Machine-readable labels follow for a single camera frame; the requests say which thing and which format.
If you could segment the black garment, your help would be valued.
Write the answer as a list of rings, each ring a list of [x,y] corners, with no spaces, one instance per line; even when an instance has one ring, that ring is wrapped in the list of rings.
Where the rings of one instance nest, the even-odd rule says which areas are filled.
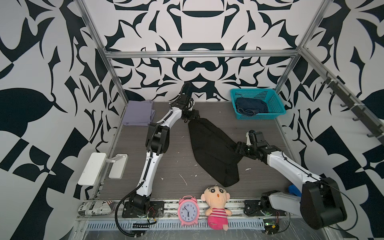
[[[197,163],[220,185],[236,184],[240,180],[238,163],[243,158],[236,153],[237,143],[205,118],[191,120],[188,127]]]

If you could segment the lavender skirt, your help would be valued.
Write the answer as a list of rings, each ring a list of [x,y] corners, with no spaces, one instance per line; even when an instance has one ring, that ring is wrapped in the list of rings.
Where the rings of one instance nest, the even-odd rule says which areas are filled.
[[[124,126],[148,126],[154,119],[156,111],[153,101],[129,101],[123,116]]]

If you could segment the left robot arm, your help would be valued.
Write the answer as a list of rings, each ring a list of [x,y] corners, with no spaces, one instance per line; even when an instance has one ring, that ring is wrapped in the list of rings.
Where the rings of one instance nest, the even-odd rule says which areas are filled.
[[[138,215],[145,214],[150,208],[153,182],[161,158],[170,144],[170,131],[180,119],[185,122],[200,117],[194,110],[192,94],[179,94],[175,101],[169,104],[167,114],[155,123],[150,123],[146,139],[146,160],[138,186],[128,195],[129,206]]]

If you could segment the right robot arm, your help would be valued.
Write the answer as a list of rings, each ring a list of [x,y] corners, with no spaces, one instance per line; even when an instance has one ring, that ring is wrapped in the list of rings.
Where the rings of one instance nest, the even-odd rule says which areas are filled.
[[[280,210],[302,217],[318,230],[347,219],[342,192],[332,178],[322,178],[291,160],[281,149],[270,145],[262,132],[249,131],[247,142],[237,142],[236,153],[259,160],[277,170],[301,193],[300,196],[269,191],[262,194],[260,210]]]

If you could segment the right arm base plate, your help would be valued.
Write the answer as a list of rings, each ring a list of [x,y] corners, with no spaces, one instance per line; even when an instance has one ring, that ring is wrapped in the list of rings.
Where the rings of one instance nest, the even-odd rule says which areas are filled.
[[[244,200],[244,214],[248,217],[287,216],[284,211],[262,208],[260,200]]]

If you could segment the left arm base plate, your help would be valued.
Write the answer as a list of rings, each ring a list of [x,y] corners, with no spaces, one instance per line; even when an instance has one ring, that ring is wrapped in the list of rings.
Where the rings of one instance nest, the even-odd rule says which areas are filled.
[[[136,207],[131,201],[124,203],[123,218],[149,218],[161,217],[164,213],[164,201],[150,201],[146,202],[143,206]]]

